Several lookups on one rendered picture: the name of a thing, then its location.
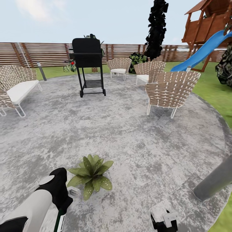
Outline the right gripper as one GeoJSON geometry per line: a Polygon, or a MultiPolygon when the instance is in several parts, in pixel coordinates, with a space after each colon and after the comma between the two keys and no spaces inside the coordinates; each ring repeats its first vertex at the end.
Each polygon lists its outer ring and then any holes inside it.
{"type": "Polygon", "coordinates": [[[178,231],[178,226],[176,220],[171,221],[171,227],[167,228],[164,224],[164,222],[155,222],[155,220],[152,220],[154,229],[157,229],[158,232],[176,232],[178,231]]]}

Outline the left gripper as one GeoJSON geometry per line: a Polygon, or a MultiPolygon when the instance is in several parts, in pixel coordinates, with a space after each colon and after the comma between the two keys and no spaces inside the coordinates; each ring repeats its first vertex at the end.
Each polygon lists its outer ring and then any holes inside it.
{"type": "Polygon", "coordinates": [[[56,195],[55,198],[53,199],[52,203],[57,205],[57,209],[59,210],[60,208],[63,209],[63,213],[67,213],[67,208],[71,205],[73,202],[73,198],[68,196],[67,189],[59,195],[56,195]]]}

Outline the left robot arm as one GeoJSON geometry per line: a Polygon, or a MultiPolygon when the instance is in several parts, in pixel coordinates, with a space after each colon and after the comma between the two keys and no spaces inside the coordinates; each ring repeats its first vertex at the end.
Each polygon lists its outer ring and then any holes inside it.
{"type": "Polygon", "coordinates": [[[51,171],[50,176],[44,178],[25,201],[0,222],[0,232],[39,232],[51,203],[66,214],[73,202],[68,195],[79,198],[81,194],[78,188],[67,188],[66,181],[65,168],[51,171]]]}

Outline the insectifuge atomizer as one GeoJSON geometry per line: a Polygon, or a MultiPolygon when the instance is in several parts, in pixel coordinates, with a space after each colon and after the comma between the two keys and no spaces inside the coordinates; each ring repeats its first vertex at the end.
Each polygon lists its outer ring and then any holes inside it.
{"type": "Polygon", "coordinates": [[[60,208],[58,211],[58,216],[56,219],[54,232],[61,232],[62,231],[64,220],[65,220],[65,214],[63,213],[63,209],[60,208]]]}

